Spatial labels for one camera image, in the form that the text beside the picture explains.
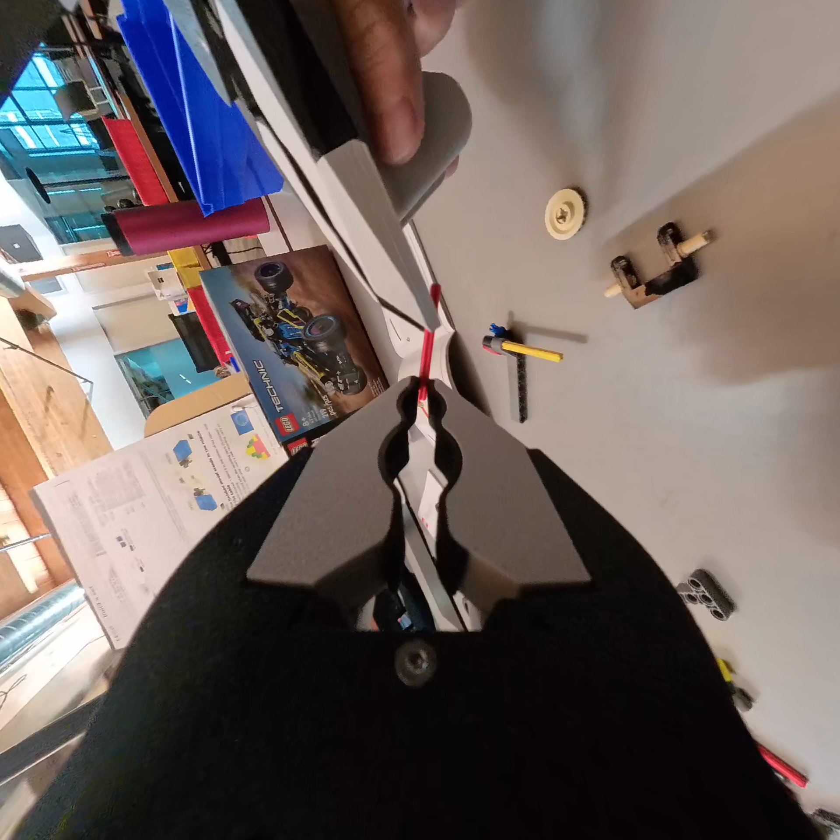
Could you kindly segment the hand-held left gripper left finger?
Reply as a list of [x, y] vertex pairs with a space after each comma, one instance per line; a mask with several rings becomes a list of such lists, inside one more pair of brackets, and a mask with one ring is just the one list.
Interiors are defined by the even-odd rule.
[[322, 436], [247, 572], [249, 581], [362, 607], [403, 576], [403, 502], [419, 380], [401, 380]]

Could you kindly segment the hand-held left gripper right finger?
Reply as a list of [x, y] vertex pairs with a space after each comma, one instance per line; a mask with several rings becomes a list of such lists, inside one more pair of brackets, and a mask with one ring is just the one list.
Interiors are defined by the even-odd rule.
[[446, 479], [435, 559], [449, 594], [484, 613], [505, 600], [592, 578], [529, 451], [461, 394], [428, 386], [434, 462]]

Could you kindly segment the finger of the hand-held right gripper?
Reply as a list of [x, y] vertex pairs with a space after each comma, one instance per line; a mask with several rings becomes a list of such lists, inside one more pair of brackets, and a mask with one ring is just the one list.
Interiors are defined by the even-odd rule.
[[285, 121], [280, 126], [283, 129], [290, 130], [288, 137], [291, 140], [290, 150], [281, 142], [281, 138], [268, 121], [255, 122], [257, 136], [269, 157], [283, 175], [284, 180], [289, 182], [290, 188], [307, 208], [309, 214], [320, 227], [323, 235], [329, 241], [329, 244], [335, 252], [352, 269], [353, 274], [365, 285], [371, 294], [371, 291], [361, 277], [361, 270], [355, 263], [354, 258], [348, 253], [340, 236], [331, 226], [324, 205], [314, 191], [312, 179], [308, 173], [308, 166], [312, 162], [312, 156], [316, 156], [315, 153], [299, 133], [297, 125], [294, 122]]
[[420, 329], [438, 328], [436, 306], [368, 146], [350, 140], [312, 156], [308, 173], [373, 297]]

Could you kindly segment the red lego axle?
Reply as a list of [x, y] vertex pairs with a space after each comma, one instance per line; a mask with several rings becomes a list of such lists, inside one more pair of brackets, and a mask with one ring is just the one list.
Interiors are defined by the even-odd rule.
[[795, 767], [785, 762], [780, 756], [766, 748], [760, 742], [756, 741], [755, 746], [764, 761], [785, 783], [791, 784], [801, 790], [807, 788], [809, 780], [801, 771], [798, 771]]
[[[441, 286], [437, 282], [432, 283], [432, 285], [430, 286], [429, 295], [432, 300], [432, 303], [434, 304], [435, 311], [437, 312], [441, 298]], [[427, 401], [427, 387], [429, 383], [430, 373], [432, 370], [435, 333], [436, 329], [426, 329], [423, 334], [423, 344], [418, 372], [419, 388], [417, 394], [417, 402], [419, 406], [423, 405]]]

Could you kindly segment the tan lego gear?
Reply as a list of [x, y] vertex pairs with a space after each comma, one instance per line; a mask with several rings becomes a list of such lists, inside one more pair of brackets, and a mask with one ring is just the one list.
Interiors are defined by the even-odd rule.
[[559, 241], [576, 236], [587, 218], [587, 200], [575, 187], [565, 187], [553, 194], [544, 211], [544, 225], [549, 235]]

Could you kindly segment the black lego frame tan pins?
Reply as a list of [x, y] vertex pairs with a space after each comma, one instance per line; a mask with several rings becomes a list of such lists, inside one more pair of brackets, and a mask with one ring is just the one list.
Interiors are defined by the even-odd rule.
[[658, 229], [656, 239], [666, 260], [666, 269], [644, 280], [634, 262], [626, 255], [619, 255], [610, 264], [614, 282], [603, 292], [605, 298], [624, 298], [638, 310], [695, 282], [700, 277], [696, 254], [715, 241], [716, 232], [708, 229], [687, 237], [677, 223], [668, 222]]

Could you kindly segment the grey lego connector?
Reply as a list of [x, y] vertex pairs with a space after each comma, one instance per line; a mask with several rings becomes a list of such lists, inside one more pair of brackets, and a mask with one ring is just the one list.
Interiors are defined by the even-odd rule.
[[719, 622], [727, 621], [738, 608], [717, 578], [696, 569], [677, 584], [676, 591], [688, 606], [701, 606]]

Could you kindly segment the yellow black lego piece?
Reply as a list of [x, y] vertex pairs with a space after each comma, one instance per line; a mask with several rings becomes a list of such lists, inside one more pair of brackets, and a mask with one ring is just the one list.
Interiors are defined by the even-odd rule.
[[735, 708], [737, 708], [740, 712], [750, 711], [754, 706], [754, 698], [736, 681], [734, 672], [729, 662], [724, 658], [716, 657], [716, 663], [721, 672], [721, 676], [725, 681], [730, 699]]

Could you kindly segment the person's right hand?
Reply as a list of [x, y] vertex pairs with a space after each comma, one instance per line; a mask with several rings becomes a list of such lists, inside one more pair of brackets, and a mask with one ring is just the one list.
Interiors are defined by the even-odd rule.
[[446, 36], [459, 1], [331, 1], [374, 152], [404, 165], [425, 131], [421, 58]]

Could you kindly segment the blue plastic bin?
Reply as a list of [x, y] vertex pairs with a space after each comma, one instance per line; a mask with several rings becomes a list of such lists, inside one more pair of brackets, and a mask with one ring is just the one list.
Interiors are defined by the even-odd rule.
[[219, 94], [166, 2], [125, 1], [119, 30], [202, 214], [279, 193], [284, 179]]

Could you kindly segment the maroon cylinder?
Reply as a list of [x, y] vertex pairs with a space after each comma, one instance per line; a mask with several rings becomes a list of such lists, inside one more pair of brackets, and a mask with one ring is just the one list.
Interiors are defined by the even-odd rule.
[[119, 208], [100, 215], [122, 256], [151, 257], [174, 249], [209, 245], [270, 231], [260, 197], [203, 215], [196, 201]]

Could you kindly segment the yellow plastic crate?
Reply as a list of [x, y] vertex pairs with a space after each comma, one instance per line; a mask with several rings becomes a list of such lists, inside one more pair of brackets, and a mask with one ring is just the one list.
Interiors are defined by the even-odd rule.
[[185, 289], [202, 286], [201, 271], [205, 268], [203, 255], [197, 254], [192, 247], [170, 249], [167, 255]]

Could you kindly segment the brown cardboard board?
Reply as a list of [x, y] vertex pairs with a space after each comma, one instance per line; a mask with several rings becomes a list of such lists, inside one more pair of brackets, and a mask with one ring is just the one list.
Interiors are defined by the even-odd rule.
[[155, 408], [145, 421], [143, 436], [148, 438], [252, 394], [247, 375], [232, 374]]

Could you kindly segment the printed paper sheet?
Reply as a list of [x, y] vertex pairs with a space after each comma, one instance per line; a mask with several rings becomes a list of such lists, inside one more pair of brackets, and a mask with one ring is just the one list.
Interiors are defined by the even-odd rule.
[[29, 495], [120, 650], [186, 555], [287, 461], [257, 399], [246, 396]]

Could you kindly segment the silver ventilation duct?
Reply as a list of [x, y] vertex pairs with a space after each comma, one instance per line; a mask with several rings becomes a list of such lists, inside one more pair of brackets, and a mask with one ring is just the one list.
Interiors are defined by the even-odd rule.
[[79, 584], [70, 581], [5, 620], [1, 625], [1, 669], [18, 660], [86, 600]]

